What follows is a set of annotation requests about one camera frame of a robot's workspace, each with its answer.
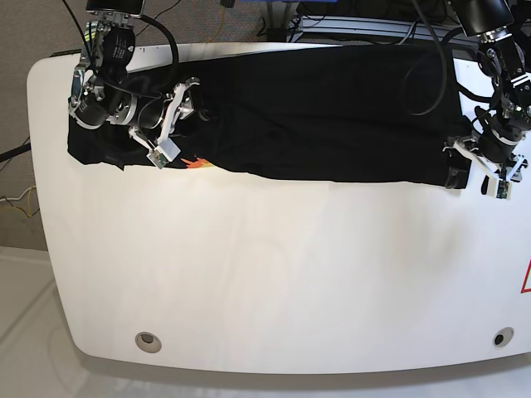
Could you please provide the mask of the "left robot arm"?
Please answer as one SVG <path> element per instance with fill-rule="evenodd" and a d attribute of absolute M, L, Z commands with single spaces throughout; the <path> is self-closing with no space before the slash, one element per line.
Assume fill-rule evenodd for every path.
<path fill-rule="evenodd" d="M 417 115 L 429 114 L 442 101 L 448 81 L 448 66 L 443 46 L 460 33 L 479 38 L 476 59 L 482 73 L 491 79 L 494 93 L 480 97 L 462 85 L 457 88 L 465 97 L 486 103 L 488 109 L 476 108 L 474 121 L 482 130 L 473 129 L 465 137 L 449 137 L 446 150 L 454 150 L 471 160 L 485 175 L 482 193 L 508 199 L 512 184 L 521 180 L 521 170 L 529 164 L 514 149 L 530 131 L 530 78 L 524 69 L 524 57 L 509 26 L 513 14 L 505 1 L 451 1 L 460 27 L 439 39 L 417 1 L 412 3 L 431 35 L 441 58 L 441 88 L 436 101 Z"/>

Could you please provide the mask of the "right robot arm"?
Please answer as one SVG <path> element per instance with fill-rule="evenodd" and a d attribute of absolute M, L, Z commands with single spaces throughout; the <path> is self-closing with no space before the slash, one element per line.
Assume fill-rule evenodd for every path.
<path fill-rule="evenodd" d="M 131 138 L 151 153 L 171 154 L 176 123 L 193 115 L 212 116 L 200 100 L 196 77 L 178 78 L 179 52 L 173 34 L 144 13 L 142 1 L 89 1 L 85 10 L 95 16 L 79 26 L 83 46 L 73 72 L 69 113 L 85 129 L 104 123 L 125 126 Z M 131 75 L 127 67 L 136 49 L 132 20 L 156 28 L 166 39 L 171 62 L 166 71 Z"/>

